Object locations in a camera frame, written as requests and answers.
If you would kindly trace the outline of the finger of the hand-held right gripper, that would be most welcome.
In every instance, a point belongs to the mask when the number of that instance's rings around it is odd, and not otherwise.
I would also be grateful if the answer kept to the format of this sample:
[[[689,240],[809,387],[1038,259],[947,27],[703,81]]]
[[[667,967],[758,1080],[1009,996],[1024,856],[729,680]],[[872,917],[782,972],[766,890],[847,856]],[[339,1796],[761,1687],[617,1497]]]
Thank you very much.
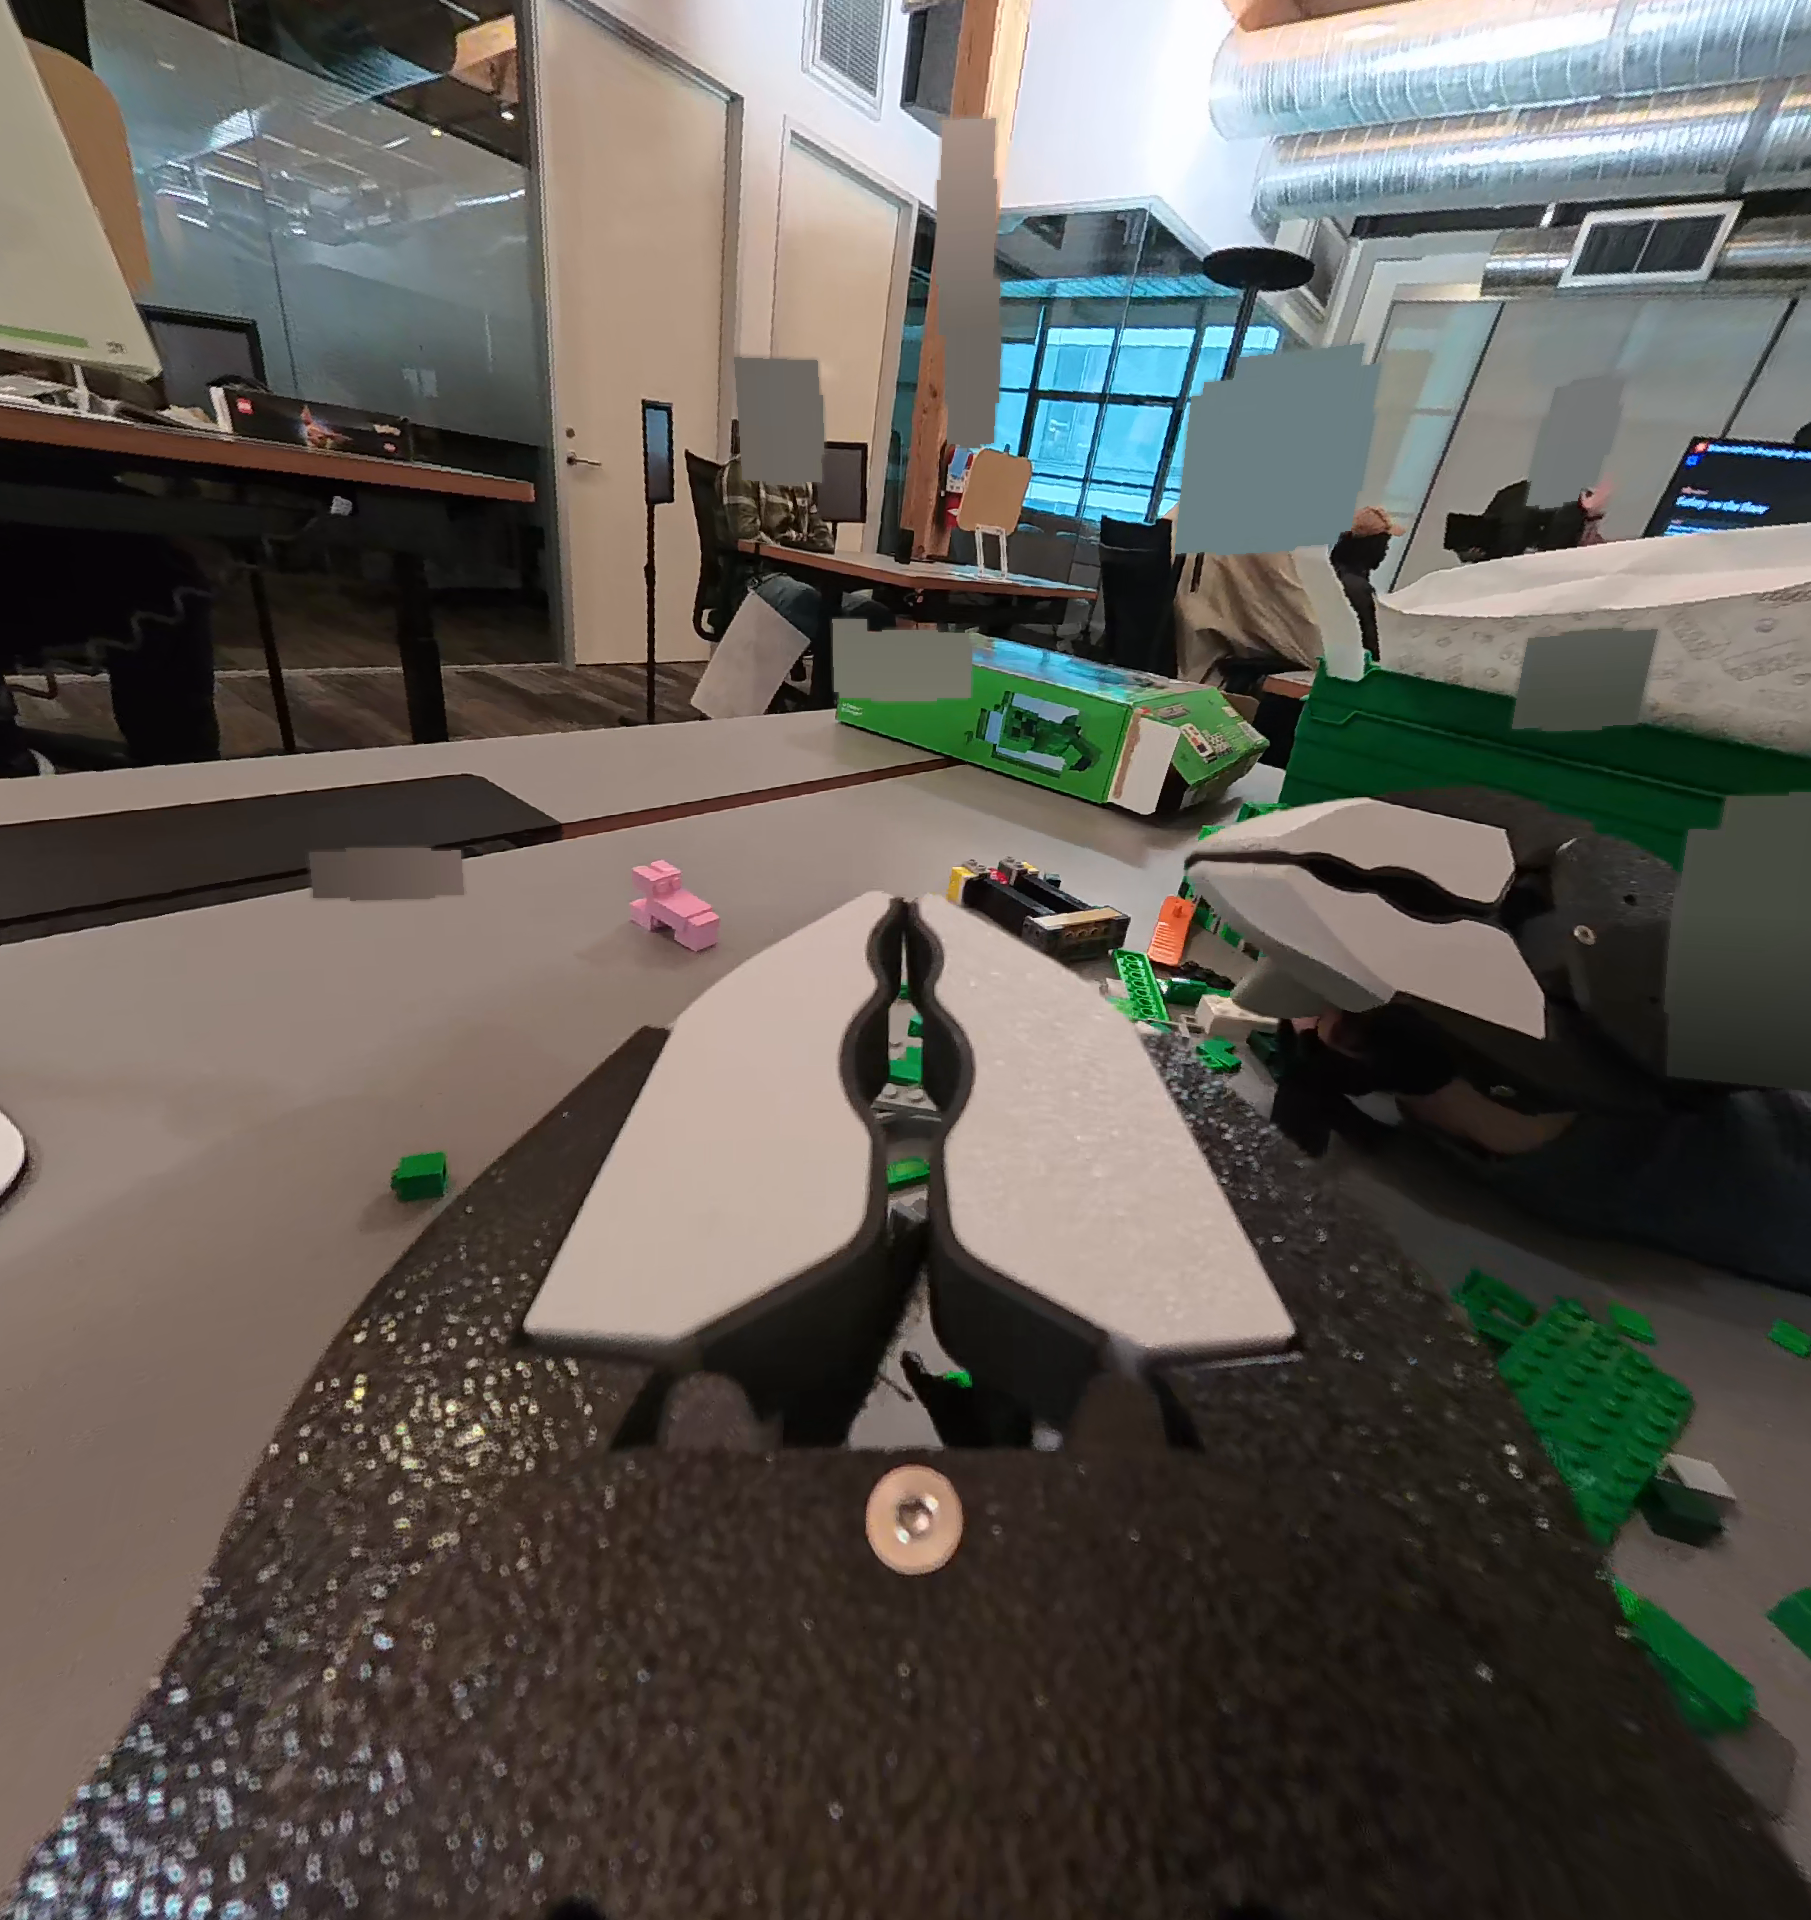
[[[1197,861],[1195,892],[1313,1001],[1365,1011],[1409,996],[1525,1039],[1546,1032],[1539,979],[1496,924],[1419,919],[1281,861]]]
[[[1503,902],[1517,859],[1496,825],[1380,798],[1243,813],[1187,854],[1190,880],[1240,880],[1254,869],[1312,876],[1419,919],[1483,919]]]

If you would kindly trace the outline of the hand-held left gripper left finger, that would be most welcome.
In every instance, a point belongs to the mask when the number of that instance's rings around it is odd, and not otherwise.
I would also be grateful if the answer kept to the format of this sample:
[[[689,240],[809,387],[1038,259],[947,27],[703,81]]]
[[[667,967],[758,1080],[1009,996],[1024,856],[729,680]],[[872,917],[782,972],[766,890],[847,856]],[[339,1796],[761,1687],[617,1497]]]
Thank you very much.
[[[693,1357],[823,1305],[881,1230],[872,1104],[889,1071],[903,902],[864,892],[688,1005],[525,1319],[529,1340]]]

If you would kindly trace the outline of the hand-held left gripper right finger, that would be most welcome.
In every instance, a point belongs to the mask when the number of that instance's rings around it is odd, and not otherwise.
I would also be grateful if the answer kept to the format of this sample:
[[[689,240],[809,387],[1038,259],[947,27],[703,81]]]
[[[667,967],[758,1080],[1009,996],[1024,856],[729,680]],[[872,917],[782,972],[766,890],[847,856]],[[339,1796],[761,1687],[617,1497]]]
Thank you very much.
[[[1286,1348],[1295,1323],[1139,1027],[1062,962],[925,893],[924,1069],[958,1078],[942,1206],[961,1254],[1115,1338],[1122,1358]]]

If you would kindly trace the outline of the person's right forearm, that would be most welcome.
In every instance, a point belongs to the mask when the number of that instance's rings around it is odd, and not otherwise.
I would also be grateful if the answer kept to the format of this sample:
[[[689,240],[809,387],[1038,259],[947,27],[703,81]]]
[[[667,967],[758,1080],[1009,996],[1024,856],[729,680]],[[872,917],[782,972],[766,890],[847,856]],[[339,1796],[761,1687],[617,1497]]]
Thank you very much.
[[[1811,1092],[1732,1092],[1674,1114],[1580,1114],[1531,1152],[1459,1164],[1572,1232],[1811,1293]]]

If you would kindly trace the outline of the grey desk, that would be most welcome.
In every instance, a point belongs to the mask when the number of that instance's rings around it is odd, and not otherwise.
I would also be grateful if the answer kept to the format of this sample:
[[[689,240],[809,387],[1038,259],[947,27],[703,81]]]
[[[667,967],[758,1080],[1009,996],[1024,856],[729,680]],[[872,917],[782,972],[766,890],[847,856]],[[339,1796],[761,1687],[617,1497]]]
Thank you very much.
[[[0,946],[0,1916],[1811,1916],[1679,1743],[1254,1772],[746,1767],[452,1791],[339,1678],[388,1543],[364,1304],[640,1028],[869,888],[1024,849],[1153,899],[1190,828],[966,769],[812,775],[718,728],[503,743],[616,830],[462,899],[306,892]],[[722,917],[629,922],[631,868]]]

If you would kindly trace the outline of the wooden desk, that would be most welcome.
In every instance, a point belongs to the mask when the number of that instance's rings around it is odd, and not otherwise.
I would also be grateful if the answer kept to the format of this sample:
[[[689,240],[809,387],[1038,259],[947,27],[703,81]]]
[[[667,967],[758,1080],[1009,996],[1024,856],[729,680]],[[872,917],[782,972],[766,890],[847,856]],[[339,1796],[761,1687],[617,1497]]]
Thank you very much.
[[[1052,630],[1072,613],[1089,611],[1100,596],[1098,586],[1071,586],[936,560],[826,555],[770,539],[744,539],[734,555],[761,572],[809,581],[821,591],[826,615],[840,615],[847,594],[865,592],[905,622],[970,627],[990,637],[1004,637],[1016,625]]]
[[[534,481],[419,461],[0,401],[0,521],[115,536],[387,551],[416,743],[448,738],[428,558],[477,502],[534,505]]]

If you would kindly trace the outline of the black desk mat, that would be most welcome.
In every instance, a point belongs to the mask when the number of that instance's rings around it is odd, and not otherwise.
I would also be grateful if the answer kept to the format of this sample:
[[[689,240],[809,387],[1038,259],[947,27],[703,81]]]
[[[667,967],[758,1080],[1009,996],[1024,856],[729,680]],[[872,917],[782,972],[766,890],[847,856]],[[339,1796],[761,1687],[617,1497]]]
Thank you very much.
[[[522,849],[561,823],[479,775],[0,825],[0,945],[303,890],[313,849]]]

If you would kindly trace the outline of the person's right hand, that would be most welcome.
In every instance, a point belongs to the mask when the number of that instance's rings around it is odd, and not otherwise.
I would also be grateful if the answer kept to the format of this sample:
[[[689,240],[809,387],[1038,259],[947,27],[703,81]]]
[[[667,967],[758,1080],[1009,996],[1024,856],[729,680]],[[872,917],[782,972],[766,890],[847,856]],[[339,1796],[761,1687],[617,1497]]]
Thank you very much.
[[[1290,1032],[1295,1056],[1279,1090],[1293,1102],[1284,1124],[1308,1148],[1332,1129],[1353,1138],[1399,1129],[1508,1158],[1555,1143],[1579,1114],[1495,1076],[1488,1059],[1418,1010],[1325,1008]]]

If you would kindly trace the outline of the green plastic bin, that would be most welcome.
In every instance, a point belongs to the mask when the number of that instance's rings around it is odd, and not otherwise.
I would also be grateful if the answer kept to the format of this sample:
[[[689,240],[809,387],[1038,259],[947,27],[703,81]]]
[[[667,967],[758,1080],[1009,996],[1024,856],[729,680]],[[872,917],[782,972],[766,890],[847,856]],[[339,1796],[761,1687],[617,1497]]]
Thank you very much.
[[[1584,820],[1683,864],[1729,796],[1811,793],[1811,755],[1654,724],[1512,728],[1515,702],[1372,666],[1320,673],[1295,728],[1281,804],[1483,786]]]

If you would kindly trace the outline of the pink brick pig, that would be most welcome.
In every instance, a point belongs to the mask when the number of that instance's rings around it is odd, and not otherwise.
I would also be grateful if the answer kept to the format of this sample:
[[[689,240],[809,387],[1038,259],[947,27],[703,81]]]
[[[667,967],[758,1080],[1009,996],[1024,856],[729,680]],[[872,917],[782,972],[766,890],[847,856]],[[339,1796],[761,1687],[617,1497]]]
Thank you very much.
[[[681,864],[653,859],[631,868],[638,893],[629,900],[629,922],[650,933],[667,933],[684,950],[703,952],[718,941],[722,917],[706,899],[684,885]]]

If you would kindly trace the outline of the black brick assembly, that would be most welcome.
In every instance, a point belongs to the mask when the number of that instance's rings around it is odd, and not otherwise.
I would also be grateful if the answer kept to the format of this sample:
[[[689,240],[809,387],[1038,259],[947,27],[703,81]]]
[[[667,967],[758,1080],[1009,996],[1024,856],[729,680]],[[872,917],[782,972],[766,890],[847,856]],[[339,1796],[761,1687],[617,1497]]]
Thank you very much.
[[[1129,914],[1093,905],[1018,857],[953,864],[946,895],[1062,963],[1100,960],[1129,941]]]

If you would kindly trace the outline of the green brick set box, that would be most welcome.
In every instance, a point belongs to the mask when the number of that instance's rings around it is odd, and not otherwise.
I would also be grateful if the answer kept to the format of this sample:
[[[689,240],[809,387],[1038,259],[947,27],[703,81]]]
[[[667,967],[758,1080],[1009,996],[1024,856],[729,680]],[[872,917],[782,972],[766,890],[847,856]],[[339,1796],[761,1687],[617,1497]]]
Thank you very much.
[[[1141,816],[1209,801],[1267,750],[1209,683],[978,634],[970,657],[961,697],[881,700],[840,685],[838,719]]]

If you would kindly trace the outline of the pile of loose green bricks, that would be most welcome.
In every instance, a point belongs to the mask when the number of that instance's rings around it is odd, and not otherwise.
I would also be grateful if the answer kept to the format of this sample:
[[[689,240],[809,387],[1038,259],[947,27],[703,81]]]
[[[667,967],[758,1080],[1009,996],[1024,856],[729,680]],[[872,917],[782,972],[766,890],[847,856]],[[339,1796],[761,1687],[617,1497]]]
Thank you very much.
[[[824,1304],[693,1357],[529,1340],[525,1319],[647,1081],[645,1027],[422,1232],[364,1304],[388,1543],[339,1678],[369,1748],[452,1791],[753,1765],[1006,1779],[1254,1772],[1378,1747],[1467,1769],[1520,1745],[1673,1747],[1750,1717],[1734,1666],[1618,1588],[1498,1374],[1555,1304],[1472,1270],[1454,1307],[1255,1114],[1170,1097],[1296,1324],[1149,1367],[1153,1429],[1040,1452],[971,1360],[924,1377],[941,1447],[840,1447],[894,1387],[946,1215],[886,1208]]]

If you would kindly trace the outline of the white paper bag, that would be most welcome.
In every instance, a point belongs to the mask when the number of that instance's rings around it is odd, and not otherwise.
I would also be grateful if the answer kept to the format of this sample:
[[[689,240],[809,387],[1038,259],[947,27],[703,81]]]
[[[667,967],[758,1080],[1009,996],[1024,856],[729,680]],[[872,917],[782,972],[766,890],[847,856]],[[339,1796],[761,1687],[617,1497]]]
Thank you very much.
[[[1654,722],[1811,755],[1811,521],[1455,565],[1377,603],[1389,669],[1519,729]]]

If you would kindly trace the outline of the large green baseplate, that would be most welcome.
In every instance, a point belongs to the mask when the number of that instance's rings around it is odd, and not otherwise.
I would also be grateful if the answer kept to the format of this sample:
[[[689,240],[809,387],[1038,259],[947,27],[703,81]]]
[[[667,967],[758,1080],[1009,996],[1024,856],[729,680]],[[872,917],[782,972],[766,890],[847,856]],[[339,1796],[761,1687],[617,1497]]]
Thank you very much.
[[[1587,1531],[1611,1545],[1679,1442],[1691,1389],[1572,1297],[1555,1299],[1496,1369],[1565,1478]]]

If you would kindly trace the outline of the dark monitor screen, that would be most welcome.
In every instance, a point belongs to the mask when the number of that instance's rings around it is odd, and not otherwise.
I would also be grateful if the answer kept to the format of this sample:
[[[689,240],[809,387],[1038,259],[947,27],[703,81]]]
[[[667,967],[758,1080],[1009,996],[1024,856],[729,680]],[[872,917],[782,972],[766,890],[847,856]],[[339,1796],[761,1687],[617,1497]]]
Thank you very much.
[[[1811,442],[1693,437],[1643,536],[1811,521]]]

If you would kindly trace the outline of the tan board stand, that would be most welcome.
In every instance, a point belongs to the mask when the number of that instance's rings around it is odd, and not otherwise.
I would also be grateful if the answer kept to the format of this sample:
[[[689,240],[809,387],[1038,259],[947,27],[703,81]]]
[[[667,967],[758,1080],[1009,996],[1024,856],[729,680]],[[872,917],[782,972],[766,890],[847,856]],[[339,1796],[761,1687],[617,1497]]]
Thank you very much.
[[[961,495],[958,528],[975,539],[975,563],[995,577],[1009,577],[1009,539],[1018,528],[1030,490],[1030,457],[997,445],[971,452]]]
[[[147,232],[118,97],[84,61],[36,37],[27,50],[87,184],[132,298],[147,295]]]

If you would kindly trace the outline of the large glass window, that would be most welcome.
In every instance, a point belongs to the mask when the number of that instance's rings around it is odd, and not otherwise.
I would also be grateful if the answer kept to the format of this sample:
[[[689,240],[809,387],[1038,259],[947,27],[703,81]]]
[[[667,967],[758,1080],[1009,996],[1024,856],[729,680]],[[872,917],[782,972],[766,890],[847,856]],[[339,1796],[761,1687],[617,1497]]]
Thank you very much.
[[[1000,305],[990,445],[1031,464],[1026,512],[1151,521],[1180,502],[1189,401],[1225,374],[1236,298]]]

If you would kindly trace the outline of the white hanging sheet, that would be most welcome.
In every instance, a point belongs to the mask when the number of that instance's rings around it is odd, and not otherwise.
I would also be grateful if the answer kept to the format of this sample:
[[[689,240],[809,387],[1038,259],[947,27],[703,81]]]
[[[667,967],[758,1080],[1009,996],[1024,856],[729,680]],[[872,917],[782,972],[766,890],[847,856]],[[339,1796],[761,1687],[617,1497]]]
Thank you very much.
[[[818,594],[790,577],[753,586],[730,615],[689,704],[703,717],[749,717],[771,710],[778,690],[812,644]]]

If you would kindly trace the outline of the black floor lamp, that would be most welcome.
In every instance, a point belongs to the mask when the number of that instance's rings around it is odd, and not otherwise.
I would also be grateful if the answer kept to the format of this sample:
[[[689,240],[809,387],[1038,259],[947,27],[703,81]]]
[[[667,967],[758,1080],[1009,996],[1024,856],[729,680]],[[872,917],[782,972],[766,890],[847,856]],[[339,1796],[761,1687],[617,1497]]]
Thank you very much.
[[[1235,245],[1206,252],[1202,271],[1225,290],[1236,292],[1236,310],[1231,327],[1225,363],[1219,377],[1231,379],[1252,329],[1254,310],[1264,295],[1290,293],[1305,286],[1312,274],[1310,254],[1274,245]]]

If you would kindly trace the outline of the white air vent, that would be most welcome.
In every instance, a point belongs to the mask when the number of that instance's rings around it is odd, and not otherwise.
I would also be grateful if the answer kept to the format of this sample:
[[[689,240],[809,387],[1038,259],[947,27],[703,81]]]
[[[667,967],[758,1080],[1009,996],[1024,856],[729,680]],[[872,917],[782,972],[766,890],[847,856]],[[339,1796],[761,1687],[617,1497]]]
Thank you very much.
[[[1589,211],[1558,290],[1703,283],[1739,213],[1739,199]]]

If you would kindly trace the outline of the black floor stand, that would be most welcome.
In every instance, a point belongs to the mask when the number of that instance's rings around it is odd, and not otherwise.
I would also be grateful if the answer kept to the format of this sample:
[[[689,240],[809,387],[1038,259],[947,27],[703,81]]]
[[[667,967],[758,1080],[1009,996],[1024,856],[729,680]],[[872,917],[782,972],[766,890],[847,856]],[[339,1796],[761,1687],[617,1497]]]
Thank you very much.
[[[645,486],[645,611],[647,702],[645,719],[657,719],[657,512],[677,490],[676,415],[662,396],[640,401],[641,485]]]

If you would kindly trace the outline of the dark brick set box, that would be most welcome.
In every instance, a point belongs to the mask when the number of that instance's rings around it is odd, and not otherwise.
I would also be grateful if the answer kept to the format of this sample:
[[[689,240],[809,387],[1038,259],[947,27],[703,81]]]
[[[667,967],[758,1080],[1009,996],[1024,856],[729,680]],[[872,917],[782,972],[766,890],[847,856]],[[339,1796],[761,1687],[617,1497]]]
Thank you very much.
[[[209,394],[221,430],[253,442],[299,445],[366,457],[412,457],[412,423],[397,411],[282,396],[241,379],[217,380]]]

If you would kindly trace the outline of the wooden pillar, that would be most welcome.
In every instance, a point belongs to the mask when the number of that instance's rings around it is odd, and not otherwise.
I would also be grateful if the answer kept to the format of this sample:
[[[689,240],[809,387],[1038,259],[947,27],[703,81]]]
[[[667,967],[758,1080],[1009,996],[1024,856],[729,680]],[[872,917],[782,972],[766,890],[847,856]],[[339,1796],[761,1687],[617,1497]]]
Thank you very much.
[[[930,302],[918,355],[915,435],[901,528],[915,558],[941,558],[947,451],[990,435],[997,392],[995,266],[997,216],[1030,28],[1028,1],[966,1],[958,59],[941,131]]]

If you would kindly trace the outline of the open instruction booklet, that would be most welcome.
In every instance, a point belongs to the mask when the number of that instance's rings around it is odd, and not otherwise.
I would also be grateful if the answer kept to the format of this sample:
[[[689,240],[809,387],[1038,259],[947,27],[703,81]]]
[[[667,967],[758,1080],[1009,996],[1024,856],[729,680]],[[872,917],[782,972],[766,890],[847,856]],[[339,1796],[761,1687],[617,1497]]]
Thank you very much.
[[[0,351],[157,374],[38,59],[0,1]]]

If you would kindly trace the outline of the silver air duct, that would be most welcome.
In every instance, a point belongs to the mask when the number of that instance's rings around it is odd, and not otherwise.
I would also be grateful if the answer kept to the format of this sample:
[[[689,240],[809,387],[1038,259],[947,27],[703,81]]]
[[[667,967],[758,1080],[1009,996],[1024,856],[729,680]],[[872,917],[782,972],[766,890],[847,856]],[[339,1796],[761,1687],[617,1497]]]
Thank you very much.
[[[1416,1],[1233,28],[1213,66],[1225,138],[1811,74],[1811,1]]]
[[[1811,187],[1811,76],[1524,107],[1274,141],[1262,218]]]

